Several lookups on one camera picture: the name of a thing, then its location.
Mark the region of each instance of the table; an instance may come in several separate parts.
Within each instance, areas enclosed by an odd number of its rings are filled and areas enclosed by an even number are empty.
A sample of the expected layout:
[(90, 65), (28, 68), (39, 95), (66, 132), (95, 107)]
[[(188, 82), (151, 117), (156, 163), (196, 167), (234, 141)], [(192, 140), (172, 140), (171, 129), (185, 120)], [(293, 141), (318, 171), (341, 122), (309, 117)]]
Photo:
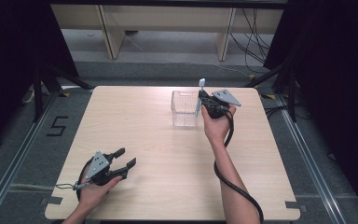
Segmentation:
[[(172, 125), (172, 91), (191, 87), (97, 87), (79, 125), (57, 184), (74, 184), (85, 162), (97, 150), (126, 153), (111, 169), (132, 158), (128, 178), (106, 196), (89, 218), (110, 220), (224, 220), (213, 152), (203, 131)], [(205, 88), (209, 93), (221, 88)], [(286, 208), (296, 198), (258, 93), (228, 88), (241, 103), (235, 132), (227, 148), (250, 194), (263, 208), (265, 220), (295, 220), (298, 209)], [(77, 198), (71, 189), (55, 189), (61, 204), (49, 204), (46, 217), (66, 218)]]

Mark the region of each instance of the person's right hand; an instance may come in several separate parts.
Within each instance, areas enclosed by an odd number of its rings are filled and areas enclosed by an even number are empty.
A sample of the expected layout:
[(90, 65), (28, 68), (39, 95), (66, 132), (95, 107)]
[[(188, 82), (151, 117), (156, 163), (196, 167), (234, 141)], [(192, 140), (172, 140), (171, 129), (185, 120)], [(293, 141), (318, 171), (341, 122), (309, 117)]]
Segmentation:
[[(84, 174), (87, 173), (89, 168), (90, 168), (90, 166), (86, 168)], [(103, 186), (98, 186), (95, 184), (90, 184), (90, 185), (86, 186), (85, 188), (83, 188), (81, 190), (79, 204), (87, 207), (88, 209), (91, 209), (91, 210), (94, 209), (95, 207), (98, 206), (98, 204), (101, 203), (101, 201), (105, 197), (106, 193), (110, 189), (112, 189), (118, 182), (120, 182), (121, 179), (122, 179), (121, 176), (117, 176), (117, 177), (111, 179), (109, 182), (107, 182)], [(85, 175), (82, 178), (82, 183), (84, 183), (84, 182), (86, 182)]]
[[(234, 116), (237, 107), (235, 105), (229, 104), (229, 112)], [(226, 116), (222, 116), (218, 119), (212, 119), (206, 107), (203, 105), (201, 107), (201, 114), (204, 119), (204, 131), (205, 135), (208, 137), (211, 145), (213, 144), (224, 144), (226, 135), (229, 130), (229, 123)]]

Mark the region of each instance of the clear plastic container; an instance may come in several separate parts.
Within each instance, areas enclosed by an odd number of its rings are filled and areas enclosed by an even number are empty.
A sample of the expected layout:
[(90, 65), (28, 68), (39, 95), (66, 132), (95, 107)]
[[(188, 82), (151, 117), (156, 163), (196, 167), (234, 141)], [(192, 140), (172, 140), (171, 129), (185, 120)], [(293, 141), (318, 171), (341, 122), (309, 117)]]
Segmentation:
[(173, 126), (195, 127), (197, 125), (197, 91), (173, 91), (171, 110)]

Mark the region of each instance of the gray carpet floor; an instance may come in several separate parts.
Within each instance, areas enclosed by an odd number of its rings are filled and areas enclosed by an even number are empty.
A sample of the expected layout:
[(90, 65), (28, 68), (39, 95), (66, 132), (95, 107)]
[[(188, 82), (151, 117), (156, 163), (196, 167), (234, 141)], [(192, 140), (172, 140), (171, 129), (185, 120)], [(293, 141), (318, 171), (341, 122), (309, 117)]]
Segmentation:
[[(261, 73), (254, 71), (267, 71), (262, 67), (227, 66), (221, 68), (190, 63), (76, 63), (76, 67), (83, 81), (96, 86), (197, 86), (198, 80), (205, 77), (208, 86), (241, 87), (251, 81), (249, 75), (261, 76)], [(256, 88), (260, 94), (272, 94), (270, 87), (273, 79)], [(72, 85), (64, 79), (60, 79), (60, 82), (63, 86)], [(90, 96), (90, 92), (79, 91), (55, 99), (40, 132), (32, 143), (26, 160), (0, 206), (0, 223), (43, 224), (53, 221), (44, 216), (47, 198), (56, 184)], [(277, 101), (273, 99), (261, 99), (261, 101), (265, 108), (278, 105)], [(51, 128), (51, 124), (57, 116), (67, 117), (67, 119), (60, 119), (58, 124), (64, 125), (66, 128), (61, 136), (48, 136), (50, 133), (60, 131)], [(297, 107), (296, 116), (297, 125), (323, 172), (328, 186), (337, 198), (345, 218), (348, 223), (358, 223), (356, 194), (337, 163), (326, 156), (329, 150), (308, 115), (307, 108)], [(11, 122), (1, 133), (0, 179), (21, 146), (33, 119), (34, 102), (32, 101), (18, 108)], [(330, 216), (310, 178), (282, 113), (278, 112), (272, 115), (269, 118), (269, 125), (280, 150), (296, 199), (305, 208), (301, 213), (301, 218), (293, 223), (331, 223)], [(99, 223), (99, 221), (94, 220), (89, 223)]]

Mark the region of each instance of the wire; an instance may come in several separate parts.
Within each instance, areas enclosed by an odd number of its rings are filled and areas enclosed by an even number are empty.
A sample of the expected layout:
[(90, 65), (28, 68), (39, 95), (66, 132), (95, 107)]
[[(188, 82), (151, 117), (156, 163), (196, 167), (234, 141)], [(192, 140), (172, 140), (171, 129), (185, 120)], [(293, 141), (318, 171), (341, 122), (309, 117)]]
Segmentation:
[[(228, 123), (229, 123), (229, 134), (228, 137), (225, 141), (225, 147), (228, 146), (228, 143), (231, 140), (232, 134), (234, 134), (234, 116), (233, 114), (228, 110), (228, 113), (225, 114), (226, 118), (228, 119)], [(248, 200), (251, 204), (254, 205), (255, 209), (257, 210), (257, 213), (259, 215), (260, 218), (260, 223), (263, 223), (264, 221), (264, 215), (263, 215), (263, 210), (261, 209), (260, 205), (258, 204), (258, 202), (245, 190), (239, 188), (238, 186), (234, 185), (233, 183), (231, 183), (230, 181), (228, 181), (227, 179), (225, 179), (222, 174), (220, 174), (219, 169), (217, 168), (217, 164), (216, 161), (213, 163), (213, 169), (214, 169), (214, 173), (216, 174), (216, 176), (223, 182), (225, 183), (227, 186), (229, 186), (231, 189), (235, 190), (236, 192), (238, 192), (242, 197), (244, 197), (246, 200)]]
[[(295, 106), (303, 106), (303, 105), (301, 103), (296, 103)], [(269, 119), (276, 112), (282, 111), (285, 109), (289, 109), (289, 105), (280, 105), (280, 106), (276, 106), (276, 107), (272, 107), (272, 108), (265, 108), (267, 119)], [(311, 119), (311, 118), (304, 118), (302, 116), (299, 116), (298, 114), (296, 114), (296, 117), (298, 117), (300, 119)]]
[[(257, 19), (257, 9), (253, 9), (253, 12), (254, 12), (254, 22), (253, 24), (251, 24), (251, 22), (249, 21), (248, 19), (248, 16), (246, 15), (246, 12), (244, 10), (244, 8), (242, 8), (242, 13), (246, 19), (246, 22), (248, 23), (249, 25), (249, 28), (251, 29), (251, 34), (250, 36), (248, 36), (247, 34), (244, 34), (247, 38), (248, 38), (248, 41), (247, 41), (247, 44), (246, 44), (246, 47), (242, 44), (240, 44), (240, 42), (234, 37), (234, 35), (231, 33), (231, 37), (232, 39), (234, 40), (234, 42), (237, 44), (237, 46), (242, 49), (244, 52), (245, 52), (245, 65), (246, 67), (251, 70), (252, 72), (254, 73), (263, 73), (263, 72), (258, 72), (258, 71), (255, 71), (253, 69), (251, 69), (249, 67), (249, 64), (247, 62), (247, 55), (250, 55), (251, 57), (253, 57), (254, 59), (256, 59), (257, 61), (259, 61), (260, 63), (264, 63), (266, 58), (267, 58), (267, 54), (266, 52), (264, 51), (264, 49), (269, 49), (269, 45), (266, 44), (266, 42), (261, 38), (261, 36), (259, 35), (259, 33), (257, 32), (257, 23), (256, 23), (256, 19)], [(249, 50), (249, 46), (250, 46), (250, 43), (253, 42), (255, 44), (257, 44), (258, 46), (258, 49), (260, 51), (260, 56), (256, 55), (255, 53), (251, 52)]]
[(55, 186), (57, 189), (73, 189), (75, 185), (72, 184), (57, 184)]

